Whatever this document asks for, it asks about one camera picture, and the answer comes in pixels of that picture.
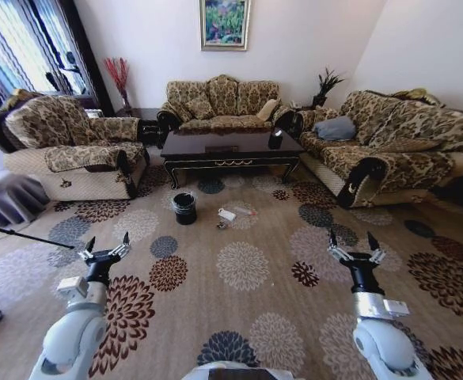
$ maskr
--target gray fabric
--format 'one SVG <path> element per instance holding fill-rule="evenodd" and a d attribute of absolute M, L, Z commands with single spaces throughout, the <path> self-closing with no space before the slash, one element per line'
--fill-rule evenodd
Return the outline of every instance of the gray fabric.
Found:
<path fill-rule="evenodd" d="M 10 174 L 0 181 L 0 227 L 31 222 L 48 202 L 39 182 Z"/>
<path fill-rule="evenodd" d="M 348 116 L 315 123 L 312 131 L 323 140 L 351 140 L 356 136 L 356 127 Z"/>

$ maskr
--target black pole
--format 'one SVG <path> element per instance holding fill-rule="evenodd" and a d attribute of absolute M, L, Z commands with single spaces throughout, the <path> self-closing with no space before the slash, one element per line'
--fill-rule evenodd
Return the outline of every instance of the black pole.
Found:
<path fill-rule="evenodd" d="M 26 239 L 36 240 L 36 241 L 42 241 L 43 243 L 58 245 L 59 247 L 64 247 L 64 248 L 69 248 L 69 249 L 74 248 L 74 246 L 72 246 L 72 245 L 66 245 L 66 244 L 63 244 L 63 243 L 57 243 L 55 241 L 49 241 L 49 240 L 40 239 L 39 237 L 33 237 L 33 236 L 24 235 L 24 234 L 19 234 L 18 232 L 15 232 L 13 230 L 4 230 L 4 229 L 0 228 L 0 232 L 2 232 L 3 234 L 19 236 L 21 238 L 26 238 Z"/>

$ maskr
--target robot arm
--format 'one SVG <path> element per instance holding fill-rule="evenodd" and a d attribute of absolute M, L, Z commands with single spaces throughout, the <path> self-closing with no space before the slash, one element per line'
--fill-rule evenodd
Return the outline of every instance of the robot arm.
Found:
<path fill-rule="evenodd" d="M 369 232 L 368 242 L 372 255 L 347 253 L 337 246 L 335 234 L 330 230 L 329 253 L 351 270 L 354 285 L 355 310 L 358 324 L 353 332 L 356 347 L 368 360 L 378 380 L 432 379 L 426 367 L 416 356 L 414 347 L 403 332 L 388 320 L 408 314 L 404 302 L 384 299 L 373 270 L 385 257 L 378 241 Z"/>
<path fill-rule="evenodd" d="M 29 380 L 86 380 L 93 357 L 106 332 L 104 308 L 110 267 L 130 250 L 129 236 L 110 251 L 92 254 L 93 237 L 79 253 L 89 266 L 86 279 L 63 279 L 57 290 L 68 298 L 66 314 L 47 332 L 43 352 Z"/>

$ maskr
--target floral rug pattern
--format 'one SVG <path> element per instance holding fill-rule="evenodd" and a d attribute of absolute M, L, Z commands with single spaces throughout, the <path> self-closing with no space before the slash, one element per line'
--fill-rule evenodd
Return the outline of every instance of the floral rug pattern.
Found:
<path fill-rule="evenodd" d="M 368 231 L 378 239 L 386 256 L 374 273 L 386 296 L 411 310 L 393 325 L 434 378 L 463 380 L 460 207 L 344 210 L 302 167 L 287 184 L 281 170 L 249 169 L 188 171 L 172 190 L 164 168 L 152 166 L 136 199 L 53 203 L 22 230 L 73 250 L 0 236 L 0 378 L 30 375 L 44 334 L 64 312 L 59 282 L 86 273 L 78 250 L 92 236 L 96 251 L 111 249 L 128 232 L 131 252 L 110 271 L 92 380 L 178 379 L 215 360 L 298 378 L 375 379 L 352 339 L 352 280 L 328 254 L 332 229 L 348 252 L 370 253 Z M 197 198 L 190 226 L 177 224 L 172 210 L 180 192 Z M 216 228 L 221 207 L 237 214 L 224 230 Z"/>

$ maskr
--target gray pillow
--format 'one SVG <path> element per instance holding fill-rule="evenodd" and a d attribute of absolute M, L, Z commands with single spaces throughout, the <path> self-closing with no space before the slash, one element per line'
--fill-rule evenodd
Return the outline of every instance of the gray pillow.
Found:
<path fill-rule="evenodd" d="M 315 123 L 312 131 L 323 140 L 351 140 L 356 135 L 356 127 L 348 116 Z"/>

